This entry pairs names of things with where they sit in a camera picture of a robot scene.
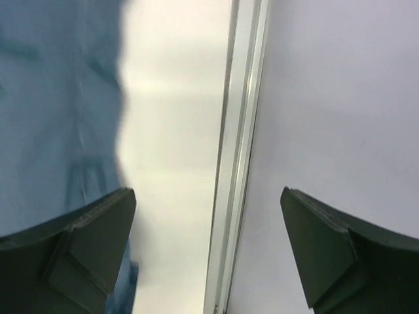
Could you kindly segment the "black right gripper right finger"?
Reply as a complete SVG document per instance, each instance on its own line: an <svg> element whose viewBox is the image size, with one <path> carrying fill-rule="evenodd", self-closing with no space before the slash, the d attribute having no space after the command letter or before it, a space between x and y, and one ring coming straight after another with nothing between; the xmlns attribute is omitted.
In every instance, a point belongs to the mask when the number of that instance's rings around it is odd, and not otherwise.
<svg viewBox="0 0 419 314"><path fill-rule="evenodd" d="M417 313L418 240L284 188L285 227L314 313Z"/></svg>

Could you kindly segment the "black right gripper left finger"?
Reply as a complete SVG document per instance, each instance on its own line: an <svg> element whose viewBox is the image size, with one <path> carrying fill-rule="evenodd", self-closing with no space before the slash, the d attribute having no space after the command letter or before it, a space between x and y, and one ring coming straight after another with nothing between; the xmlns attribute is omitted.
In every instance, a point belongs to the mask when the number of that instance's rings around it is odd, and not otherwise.
<svg viewBox="0 0 419 314"><path fill-rule="evenodd" d="M1 237L1 312L103 313L135 210L134 191L121 188Z"/></svg>

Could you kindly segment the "blue cartoon print pillowcase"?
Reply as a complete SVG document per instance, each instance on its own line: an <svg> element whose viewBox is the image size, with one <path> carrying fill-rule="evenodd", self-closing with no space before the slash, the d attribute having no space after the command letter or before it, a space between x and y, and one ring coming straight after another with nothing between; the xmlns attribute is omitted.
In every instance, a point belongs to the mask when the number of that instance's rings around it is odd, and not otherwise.
<svg viewBox="0 0 419 314"><path fill-rule="evenodd" d="M123 188L123 1L1 2L1 237ZM129 236L103 313L131 313Z"/></svg>

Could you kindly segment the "aluminium table frame rail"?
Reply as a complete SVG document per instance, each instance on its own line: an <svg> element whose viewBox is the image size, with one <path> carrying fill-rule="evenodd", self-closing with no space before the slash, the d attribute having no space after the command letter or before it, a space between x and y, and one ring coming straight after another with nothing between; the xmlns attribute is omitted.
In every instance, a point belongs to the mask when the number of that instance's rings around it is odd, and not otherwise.
<svg viewBox="0 0 419 314"><path fill-rule="evenodd" d="M244 208L270 1L233 1L204 313L226 313Z"/></svg>

